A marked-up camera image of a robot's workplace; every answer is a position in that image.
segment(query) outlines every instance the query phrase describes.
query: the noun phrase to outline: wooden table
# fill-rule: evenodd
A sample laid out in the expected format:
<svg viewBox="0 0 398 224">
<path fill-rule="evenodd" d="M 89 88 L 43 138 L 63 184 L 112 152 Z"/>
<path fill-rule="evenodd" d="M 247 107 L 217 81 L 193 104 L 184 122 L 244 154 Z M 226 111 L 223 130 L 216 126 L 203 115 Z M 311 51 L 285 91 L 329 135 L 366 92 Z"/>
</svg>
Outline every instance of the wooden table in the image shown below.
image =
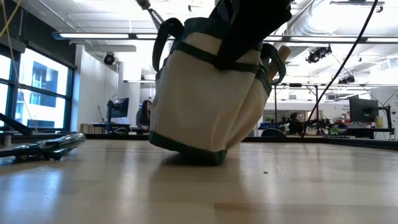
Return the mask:
<svg viewBox="0 0 398 224">
<path fill-rule="evenodd" d="M 0 223 L 397 223 L 397 174 L 377 149 L 242 143 L 204 167 L 87 140 L 60 162 L 0 160 Z"/>
</svg>

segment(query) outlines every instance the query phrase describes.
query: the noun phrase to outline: white canvas bag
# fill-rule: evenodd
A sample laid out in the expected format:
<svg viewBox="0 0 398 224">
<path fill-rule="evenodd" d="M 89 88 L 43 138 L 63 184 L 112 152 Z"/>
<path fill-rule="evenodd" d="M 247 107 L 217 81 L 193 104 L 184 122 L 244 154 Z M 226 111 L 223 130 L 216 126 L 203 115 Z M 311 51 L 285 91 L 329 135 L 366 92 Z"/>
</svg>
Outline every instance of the white canvas bag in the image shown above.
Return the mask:
<svg viewBox="0 0 398 224">
<path fill-rule="evenodd" d="M 214 61 L 229 24 L 193 18 L 185 27 L 165 21 L 154 46 L 153 64 L 171 34 L 176 38 L 159 70 L 150 116 L 150 143 L 220 165 L 227 150 L 240 143 L 263 114 L 271 92 L 269 59 L 278 64 L 279 82 L 286 71 L 277 50 L 259 43 L 232 68 L 220 71 Z"/>
</svg>

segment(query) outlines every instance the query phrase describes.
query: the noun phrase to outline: fluorescent light fixture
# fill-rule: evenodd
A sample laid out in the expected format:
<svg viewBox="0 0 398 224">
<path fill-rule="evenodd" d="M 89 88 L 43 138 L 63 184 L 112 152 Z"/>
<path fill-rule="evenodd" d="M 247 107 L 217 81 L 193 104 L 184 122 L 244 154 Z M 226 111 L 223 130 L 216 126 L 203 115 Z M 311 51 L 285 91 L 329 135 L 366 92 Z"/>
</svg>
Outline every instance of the fluorescent light fixture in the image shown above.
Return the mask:
<svg viewBox="0 0 398 224">
<path fill-rule="evenodd" d="M 317 43 L 286 43 L 288 47 L 328 47 L 328 44 Z"/>
<path fill-rule="evenodd" d="M 156 39 L 157 34 L 137 34 L 138 39 Z"/>
<path fill-rule="evenodd" d="M 152 80 L 124 80 L 125 83 L 156 83 Z"/>
<path fill-rule="evenodd" d="M 362 1 L 362 2 L 355 2 L 355 1 L 331 1 L 331 5 L 336 6 L 372 6 L 374 1 Z M 379 1 L 377 5 L 384 5 L 384 1 Z"/>
<path fill-rule="evenodd" d="M 354 37 L 291 37 L 290 41 L 291 42 L 322 42 L 322 43 L 327 43 L 327 42 L 355 42 L 356 38 Z"/>
<path fill-rule="evenodd" d="M 129 34 L 84 34 L 84 33 L 61 33 L 64 39 L 128 39 Z"/>
<path fill-rule="evenodd" d="M 380 42 L 380 43 L 398 43 L 398 37 L 386 37 L 386 38 L 379 38 L 379 37 L 370 37 L 366 40 L 366 42 Z"/>
<path fill-rule="evenodd" d="M 282 37 L 273 37 L 273 36 L 268 36 L 264 39 L 266 42 L 279 42 L 282 40 Z"/>
<path fill-rule="evenodd" d="M 157 34 L 136 34 L 138 40 L 156 40 Z"/>
</svg>

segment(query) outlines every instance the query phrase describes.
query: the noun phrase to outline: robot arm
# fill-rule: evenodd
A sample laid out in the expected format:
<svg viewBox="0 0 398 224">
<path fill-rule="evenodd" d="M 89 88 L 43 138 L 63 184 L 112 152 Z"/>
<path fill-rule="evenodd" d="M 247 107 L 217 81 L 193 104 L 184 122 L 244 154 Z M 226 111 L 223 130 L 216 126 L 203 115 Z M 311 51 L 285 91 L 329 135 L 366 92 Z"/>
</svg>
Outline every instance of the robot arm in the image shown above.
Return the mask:
<svg viewBox="0 0 398 224">
<path fill-rule="evenodd" d="M 152 21 L 154 21 L 156 29 L 159 30 L 159 27 L 164 22 L 164 20 L 159 15 L 159 13 L 157 13 L 157 11 L 155 9 L 150 8 L 149 0 L 136 0 L 136 1 L 137 1 L 138 5 L 140 5 L 142 10 L 147 10 L 149 12 L 149 15 L 152 18 Z"/>
</svg>

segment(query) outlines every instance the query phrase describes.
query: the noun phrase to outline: ventilation duct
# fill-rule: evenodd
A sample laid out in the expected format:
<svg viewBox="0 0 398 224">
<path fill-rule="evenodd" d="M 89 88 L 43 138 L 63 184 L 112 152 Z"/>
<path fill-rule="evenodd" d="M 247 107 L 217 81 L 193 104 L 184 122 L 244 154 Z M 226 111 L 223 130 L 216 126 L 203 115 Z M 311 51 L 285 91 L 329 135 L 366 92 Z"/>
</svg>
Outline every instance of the ventilation duct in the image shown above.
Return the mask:
<svg viewBox="0 0 398 224">
<path fill-rule="evenodd" d="M 330 35 L 347 21 L 362 19 L 369 7 L 359 6 L 365 0 L 345 1 L 344 6 L 331 4 L 331 0 L 313 0 L 310 5 L 293 20 L 285 35 Z"/>
</svg>

